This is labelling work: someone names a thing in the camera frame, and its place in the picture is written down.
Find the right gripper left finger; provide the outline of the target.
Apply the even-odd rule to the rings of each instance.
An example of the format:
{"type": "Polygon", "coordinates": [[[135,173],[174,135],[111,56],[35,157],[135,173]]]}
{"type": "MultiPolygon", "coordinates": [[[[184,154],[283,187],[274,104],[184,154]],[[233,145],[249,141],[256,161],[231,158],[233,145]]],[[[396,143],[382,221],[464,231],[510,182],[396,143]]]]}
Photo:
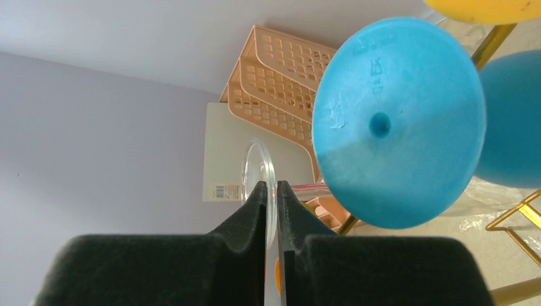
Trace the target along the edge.
{"type": "Polygon", "coordinates": [[[263,305],[267,186],[203,235],[81,235],[35,305],[263,305]]]}

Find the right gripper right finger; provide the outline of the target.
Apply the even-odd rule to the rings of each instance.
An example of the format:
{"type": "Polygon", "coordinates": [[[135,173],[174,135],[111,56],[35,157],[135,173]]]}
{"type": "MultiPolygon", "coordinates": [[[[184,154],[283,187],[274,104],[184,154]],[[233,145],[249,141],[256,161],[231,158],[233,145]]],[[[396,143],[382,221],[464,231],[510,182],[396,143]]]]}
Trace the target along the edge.
{"type": "Polygon", "coordinates": [[[469,250],[446,237],[341,236],[276,189],[283,305],[492,305],[469,250]]]}

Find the clear wine glass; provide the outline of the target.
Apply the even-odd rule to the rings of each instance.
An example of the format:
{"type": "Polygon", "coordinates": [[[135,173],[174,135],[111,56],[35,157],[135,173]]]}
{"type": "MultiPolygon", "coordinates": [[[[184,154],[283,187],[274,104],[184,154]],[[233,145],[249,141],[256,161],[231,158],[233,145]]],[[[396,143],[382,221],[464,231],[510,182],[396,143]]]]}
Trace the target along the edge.
{"type": "Polygon", "coordinates": [[[333,235],[301,204],[329,194],[325,184],[291,186],[280,182],[268,148],[260,139],[250,139],[243,157],[241,202],[257,209],[245,246],[266,251],[275,238],[283,238],[289,249],[299,249],[309,235],[333,235]]]}

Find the orange wine glass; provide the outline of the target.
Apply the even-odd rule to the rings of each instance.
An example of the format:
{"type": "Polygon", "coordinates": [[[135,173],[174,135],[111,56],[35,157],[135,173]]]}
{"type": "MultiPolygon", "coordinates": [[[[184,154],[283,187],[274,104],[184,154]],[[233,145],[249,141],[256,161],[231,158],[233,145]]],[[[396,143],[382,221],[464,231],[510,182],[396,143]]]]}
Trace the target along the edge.
{"type": "Polygon", "coordinates": [[[278,295],[281,295],[281,270],[280,270],[280,260],[276,260],[274,265],[274,282],[276,286],[276,291],[278,295]]]}

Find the rear blue wine glass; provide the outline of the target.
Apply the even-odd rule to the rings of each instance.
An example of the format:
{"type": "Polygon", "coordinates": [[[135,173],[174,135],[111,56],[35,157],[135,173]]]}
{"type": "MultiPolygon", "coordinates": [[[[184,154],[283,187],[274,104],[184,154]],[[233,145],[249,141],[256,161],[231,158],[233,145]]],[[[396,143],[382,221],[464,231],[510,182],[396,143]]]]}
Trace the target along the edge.
{"type": "Polygon", "coordinates": [[[320,81],[316,160],[370,225],[404,229],[448,209],[471,178],[540,187],[540,51],[477,69],[448,32],[394,17],[346,40],[320,81]]]}

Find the yellow wine glass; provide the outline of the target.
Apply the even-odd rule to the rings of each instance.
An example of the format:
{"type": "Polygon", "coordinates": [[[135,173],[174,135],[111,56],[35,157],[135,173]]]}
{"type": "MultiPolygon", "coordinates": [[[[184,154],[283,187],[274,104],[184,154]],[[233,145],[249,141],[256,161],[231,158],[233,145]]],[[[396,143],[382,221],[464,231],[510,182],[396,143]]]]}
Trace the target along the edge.
{"type": "Polygon", "coordinates": [[[467,23],[503,25],[540,18],[540,0],[425,0],[443,16],[467,23]]]}

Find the peach file organizer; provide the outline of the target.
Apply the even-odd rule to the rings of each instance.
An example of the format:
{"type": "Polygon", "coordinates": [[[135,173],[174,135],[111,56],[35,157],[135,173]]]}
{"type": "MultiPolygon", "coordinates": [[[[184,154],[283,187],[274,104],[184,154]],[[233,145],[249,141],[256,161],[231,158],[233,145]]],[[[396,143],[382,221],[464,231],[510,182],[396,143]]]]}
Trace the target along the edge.
{"type": "Polygon", "coordinates": [[[230,112],[284,140],[273,149],[277,180],[291,184],[322,181],[312,146],[317,87],[336,49],[255,25],[220,100],[230,112]]]}

